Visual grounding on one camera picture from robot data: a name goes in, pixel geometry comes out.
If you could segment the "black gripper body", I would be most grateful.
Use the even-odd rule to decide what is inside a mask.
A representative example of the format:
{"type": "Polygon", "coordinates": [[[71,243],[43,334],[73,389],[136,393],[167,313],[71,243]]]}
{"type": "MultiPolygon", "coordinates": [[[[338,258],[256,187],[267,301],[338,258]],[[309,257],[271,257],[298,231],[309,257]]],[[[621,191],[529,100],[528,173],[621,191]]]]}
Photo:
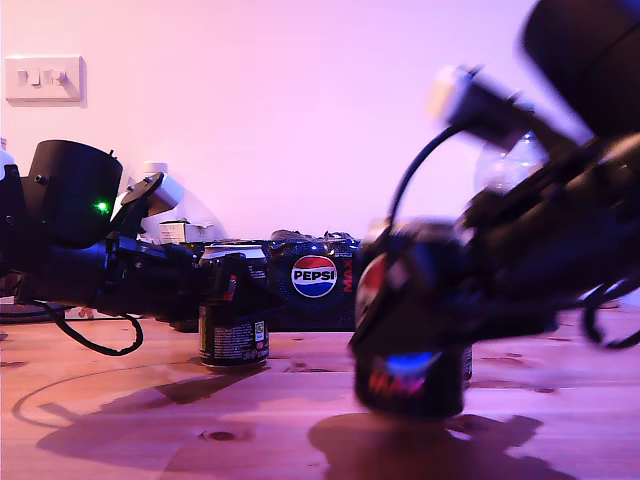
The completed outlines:
{"type": "Polygon", "coordinates": [[[199,265],[204,242],[119,246],[119,306],[126,313],[149,315],[166,323],[193,323],[205,270],[199,265]]]}

